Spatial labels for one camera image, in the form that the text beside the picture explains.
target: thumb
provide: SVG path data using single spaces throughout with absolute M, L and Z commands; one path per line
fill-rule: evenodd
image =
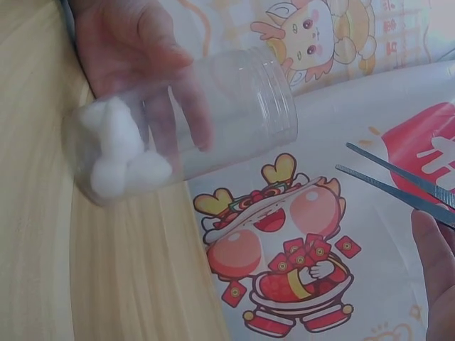
M 429 307 L 455 286 L 455 258 L 434 218 L 415 210 L 411 215 L 414 236 L 422 262 Z
M 193 62 L 191 55 L 176 42 L 171 15 L 158 1 L 151 1 L 137 24 L 139 37 L 154 69 L 169 72 Z

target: metal tweezers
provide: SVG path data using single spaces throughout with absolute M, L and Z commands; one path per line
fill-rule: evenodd
M 455 210 L 455 194 L 451 193 L 450 191 L 445 190 L 438 185 L 430 183 L 429 181 L 422 179 L 412 173 L 409 173 L 401 168 L 398 168 L 397 166 L 394 166 L 391 163 L 388 163 L 387 161 L 384 161 L 383 159 L 378 158 L 377 156 L 374 156 L 373 154 L 368 153 L 367 151 L 364 151 L 357 146 L 354 146 L 353 144 L 346 144 L 346 147 L 352 151 L 355 151 L 361 156 L 368 158 L 376 164 L 388 169 L 389 171 L 398 174 L 409 182 L 414 183 L 417 187 L 435 197 L 441 203 L 444 203 L 451 209 Z M 385 191 L 386 193 L 389 193 L 390 195 L 407 203 L 409 206 L 415 208 L 416 210 L 429 213 L 435 218 L 436 221 L 455 231 L 455 213 L 453 213 L 451 210 L 447 210 L 440 205 L 421 199 L 416 195 L 407 193 L 403 190 L 399 190 L 398 188 L 386 185 L 385 183 L 381 183 L 376 179 L 370 178 L 369 176 L 356 172 L 355 170 L 349 169 L 345 166 L 336 165 L 335 168 L 343 173 L 353 176 L 354 178 L 365 181 L 366 183 L 369 183 L 370 185 L 373 185 L 376 188 Z

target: cotton ball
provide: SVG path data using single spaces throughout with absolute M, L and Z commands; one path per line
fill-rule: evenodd
M 100 143 L 103 155 L 118 162 L 129 162 L 144 152 L 144 142 L 131 110 L 118 97 L 106 103 L 100 127 Z
M 126 171 L 126 163 L 99 158 L 93 166 L 90 185 L 103 199 L 119 197 L 125 190 Z
M 92 133 L 97 133 L 105 116 L 106 103 L 93 102 L 81 109 L 79 118 L 82 124 Z
M 127 168 L 127 192 L 140 194 L 163 185 L 171 176 L 169 162 L 155 151 L 137 156 Z

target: cartoon print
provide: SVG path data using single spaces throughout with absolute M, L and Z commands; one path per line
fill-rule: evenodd
M 389 161 L 455 193 L 455 106 L 441 103 L 382 135 Z M 392 173 L 396 186 L 438 202 L 417 186 Z
M 291 0 L 272 6 L 275 24 L 256 21 L 251 30 L 273 50 L 289 84 L 328 74 L 333 61 L 351 64 L 369 75 L 375 67 L 375 14 L 371 0 Z
M 393 329 L 386 323 L 374 329 L 373 333 L 375 336 L 366 337 L 363 341 L 414 341 L 414 333 L 407 323 L 401 323 Z
M 331 243 L 346 211 L 340 183 L 296 174 L 288 153 L 261 174 L 267 185 L 248 195 L 218 188 L 194 199 L 211 270 L 227 283 L 222 300 L 236 308 L 249 291 L 256 308 L 243 312 L 245 326 L 270 337 L 297 323 L 309 332 L 344 324 L 353 306 L 342 297 L 354 278 L 341 256 L 361 248 L 348 236 Z
M 414 335 L 413 328 L 422 330 L 423 327 L 425 329 L 422 322 L 422 308 L 418 305 L 412 306 L 409 310 L 409 317 L 411 319 L 406 323 L 403 322 L 394 327 L 390 327 L 389 323 L 384 323 L 372 328 L 373 336 L 365 337 L 363 341 L 414 341 L 416 335 Z

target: clear plastic jar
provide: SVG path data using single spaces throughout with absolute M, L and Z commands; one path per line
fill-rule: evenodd
M 63 140 L 77 186 L 103 206 L 289 144 L 297 126 L 280 64 L 253 48 L 99 98 L 65 118 Z

